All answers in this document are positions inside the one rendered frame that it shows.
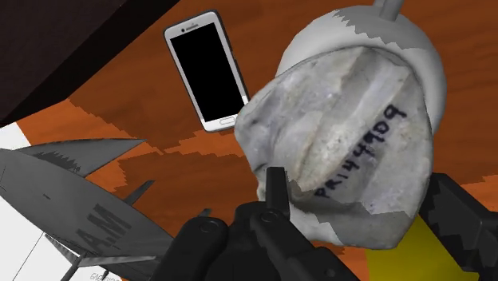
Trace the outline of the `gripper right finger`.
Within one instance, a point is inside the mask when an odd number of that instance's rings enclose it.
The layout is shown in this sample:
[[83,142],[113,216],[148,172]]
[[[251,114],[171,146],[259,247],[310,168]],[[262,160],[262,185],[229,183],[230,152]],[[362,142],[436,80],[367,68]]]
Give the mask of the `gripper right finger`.
[[463,271],[476,272],[478,281],[498,281],[498,212],[435,172],[419,215]]

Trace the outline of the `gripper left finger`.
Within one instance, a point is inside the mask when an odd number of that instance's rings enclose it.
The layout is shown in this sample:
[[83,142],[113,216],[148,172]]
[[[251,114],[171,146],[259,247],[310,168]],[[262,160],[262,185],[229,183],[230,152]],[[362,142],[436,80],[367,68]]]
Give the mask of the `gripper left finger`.
[[232,224],[187,221],[149,281],[360,281],[291,223],[284,168],[266,174],[265,201],[239,205]]

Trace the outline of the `yellow object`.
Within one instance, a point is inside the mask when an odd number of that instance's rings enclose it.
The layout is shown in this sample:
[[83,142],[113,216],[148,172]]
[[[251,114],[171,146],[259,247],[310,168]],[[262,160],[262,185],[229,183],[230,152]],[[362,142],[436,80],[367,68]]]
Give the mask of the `yellow object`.
[[463,271],[421,217],[390,250],[368,250],[370,281],[478,281]]

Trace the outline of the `grey stone figure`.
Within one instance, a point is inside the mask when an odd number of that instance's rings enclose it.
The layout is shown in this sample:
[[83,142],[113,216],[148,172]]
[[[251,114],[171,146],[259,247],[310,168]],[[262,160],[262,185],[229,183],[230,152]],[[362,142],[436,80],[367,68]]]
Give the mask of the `grey stone figure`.
[[415,1],[316,18],[236,119],[258,198],[267,170],[284,168],[285,204],[307,239],[394,248],[425,198],[447,82],[430,39],[401,14]]

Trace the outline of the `white smartphone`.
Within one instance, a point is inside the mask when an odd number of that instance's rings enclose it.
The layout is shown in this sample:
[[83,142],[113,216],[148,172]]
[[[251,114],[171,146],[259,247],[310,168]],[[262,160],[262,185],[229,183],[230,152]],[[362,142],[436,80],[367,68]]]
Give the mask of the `white smartphone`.
[[219,12],[177,22],[163,36],[203,129],[232,128],[249,96]]

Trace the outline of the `grey model aircraft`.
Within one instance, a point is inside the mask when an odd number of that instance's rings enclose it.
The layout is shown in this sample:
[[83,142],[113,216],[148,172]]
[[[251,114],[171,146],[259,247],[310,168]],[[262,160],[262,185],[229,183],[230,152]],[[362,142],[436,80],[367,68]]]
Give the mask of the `grey model aircraft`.
[[151,180],[120,199],[86,178],[140,143],[101,138],[0,148],[0,196],[70,262],[61,281],[92,266],[149,281],[170,248],[172,236],[133,207]]

